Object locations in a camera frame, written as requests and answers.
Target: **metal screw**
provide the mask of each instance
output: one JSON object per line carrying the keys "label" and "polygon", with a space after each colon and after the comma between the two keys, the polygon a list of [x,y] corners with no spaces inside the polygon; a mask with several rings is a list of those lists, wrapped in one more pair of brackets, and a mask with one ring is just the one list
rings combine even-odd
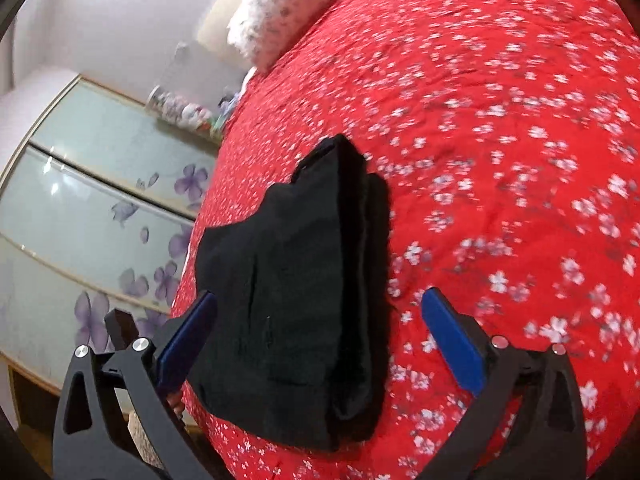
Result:
{"label": "metal screw", "polygon": [[509,346],[509,340],[503,335],[494,335],[491,338],[491,344],[498,350],[504,350]]}
{"label": "metal screw", "polygon": [[133,349],[136,352],[142,352],[143,350],[146,350],[148,346],[149,346],[149,339],[147,339],[146,337],[139,337],[133,342]]}
{"label": "metal screw", "polygon": [[566,354],[566,348],[562,343],[554,343],[551,347],[556,355],[564,355]]}
{"label": "metal screw", "polygon": [[89,353],[89,347],[87,345],[80,345],[78,348],[76,348],[76,351],[74,352],[74,354],[78,358],[82,358],[88,353]]}

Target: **white wall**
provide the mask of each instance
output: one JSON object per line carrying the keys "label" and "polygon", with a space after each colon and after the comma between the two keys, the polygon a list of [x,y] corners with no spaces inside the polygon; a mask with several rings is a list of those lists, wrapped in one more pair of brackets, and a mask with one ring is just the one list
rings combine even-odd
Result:
{"label": "white wall", "polygon": [[[63,66],[145,101],[156,84],[214,107],[244,71],[197,45],[215,0],[27,0],[14,41],[16,83],[38,65]],[[177,60],[178,42],[188,44]]]}
{"label": "white wall", "polygon": [[14,400],[9,386],[9,368],[2,359],[0,359],[0,408],[15,430],[18,427],[18,419],[15,416]]}
{"label": "white wall", "polygon": [[11,46],[14,38],[14,24],[12,23],[4,37],[0,39],[0,96],[6,94],[14,80],[11,64]]}
{"label": "white wall", "polygon": [[42,67],[0,97],[0,174],[13,160],[29,129],[77,76],[64,68]]}

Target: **frosted glass door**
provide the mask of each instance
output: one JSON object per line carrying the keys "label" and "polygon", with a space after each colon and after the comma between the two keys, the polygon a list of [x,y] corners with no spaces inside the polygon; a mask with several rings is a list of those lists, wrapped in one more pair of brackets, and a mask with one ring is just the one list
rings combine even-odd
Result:
{"label": "frosted glass door", "polygon": [[50,111],[31,143],[80,170],[192,214],[200,208],[216,163],[210,142],[159,122],[140,104],[84,80]]}
{"label": "frosted glass door", "polygon": [[0,234],[81,281],[168,311],[192,222],[32,147],[0,196]]}
{"label": "frosted glass door", "polygon": [[[102,320],[114,308],[130,312],[145,336],[166,321],[68,280],[0,238],[0,351],[47,383],[62,387],[79,344],[113,351]],[[127,395],[118,396],[129,411]]]}

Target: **floral bedspread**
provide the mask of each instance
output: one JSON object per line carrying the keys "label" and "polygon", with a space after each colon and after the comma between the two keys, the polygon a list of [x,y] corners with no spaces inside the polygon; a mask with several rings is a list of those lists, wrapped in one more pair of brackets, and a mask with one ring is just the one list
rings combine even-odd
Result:
{"label": "floral bedspread", "polygon": [[[394,311],[382,418],[360,446],[275,446],[186,389],[236,478],[414,478],[471,402],[420,318],[430,285],[489,334],[565,344],[597,468],[640,404],[639,64],[614,0],[339,0],[251,81],[191,247],[344,132],[390,186]],[[174,314],[194,298],[193,261]]]}

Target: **pillow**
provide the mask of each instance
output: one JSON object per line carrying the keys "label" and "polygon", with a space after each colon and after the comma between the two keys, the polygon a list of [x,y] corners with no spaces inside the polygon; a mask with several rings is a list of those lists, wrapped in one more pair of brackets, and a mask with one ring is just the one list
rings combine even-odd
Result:
{"label": "pillow", "polygon": [[242,0],[216,0],[200,25],[196,41],[220,60],[248,70],[251,63],[226,42],[226,26],[241,2]]}
{"label": "pillow", "polygon": [[242,0],[229,23],[228,42],[268,70],[335,0]]}

